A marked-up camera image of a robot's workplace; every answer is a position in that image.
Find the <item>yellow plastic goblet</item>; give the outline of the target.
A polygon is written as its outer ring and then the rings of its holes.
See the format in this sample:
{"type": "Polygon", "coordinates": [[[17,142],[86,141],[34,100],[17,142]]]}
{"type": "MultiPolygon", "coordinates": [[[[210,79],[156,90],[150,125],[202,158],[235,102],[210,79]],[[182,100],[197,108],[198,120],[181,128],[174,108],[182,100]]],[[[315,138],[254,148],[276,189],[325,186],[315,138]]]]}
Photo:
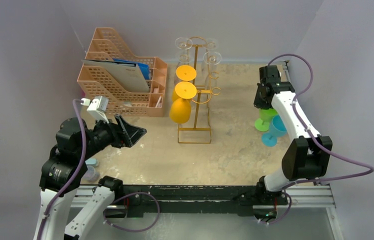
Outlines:
{"type": "Polygon", "coordinates": [[[197,72],[190,65],[180,65],[175,70],[174,89],[171,100],[175,102],[178,99],[190,100],[197,94],[197,88],[193,84],[197,72]]]}
{"type": "Polygon", "coordinates": [[[185,124],[191,115],[191,99],[197,94],[197,88],[188,81],[179,82],[173,91],[170,119],[177,124],[185,124]]]}

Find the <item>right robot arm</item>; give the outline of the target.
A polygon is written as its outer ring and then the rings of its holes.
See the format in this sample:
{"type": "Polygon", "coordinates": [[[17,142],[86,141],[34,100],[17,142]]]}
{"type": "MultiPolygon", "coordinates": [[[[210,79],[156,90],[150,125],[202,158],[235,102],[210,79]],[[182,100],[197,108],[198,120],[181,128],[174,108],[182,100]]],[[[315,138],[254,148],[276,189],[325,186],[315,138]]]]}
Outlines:
{"type": "Polygon", "coordinates": [[[290,145],[275,172],[261,177],[255,196],[263,204],[275,198],[276,192],[297,180],[323,177],[328,169],[333,142],[322,136],[310,123],[296,99],[292,84],[281,80],[275,65],[259,68],[259,83],[253,105],[259,109],[261,121],[268,125],[262,142],[273,147],[277,139],[288,135],[290,145]]]}

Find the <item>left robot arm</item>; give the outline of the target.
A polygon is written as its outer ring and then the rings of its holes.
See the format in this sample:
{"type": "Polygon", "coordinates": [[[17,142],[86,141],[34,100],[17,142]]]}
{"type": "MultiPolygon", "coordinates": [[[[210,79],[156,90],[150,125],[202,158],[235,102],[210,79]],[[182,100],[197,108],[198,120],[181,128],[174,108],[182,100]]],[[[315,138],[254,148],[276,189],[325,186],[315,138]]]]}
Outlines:
{"type": "Polygon", "coordinates": [[[123,181],[104,176],[85,206],[68,220],[72,202],[88,170],[86,159],[108,146],[131,148],[147,133],[146,129],[126,122],[119,114],[115,115],[115,120],[99,120],[93,129],[88,129],[79,116],[61,123],[56,145],[41,168],[41,202],[35,240],[84,240],[105,208],[123,201],[123,181]]]}

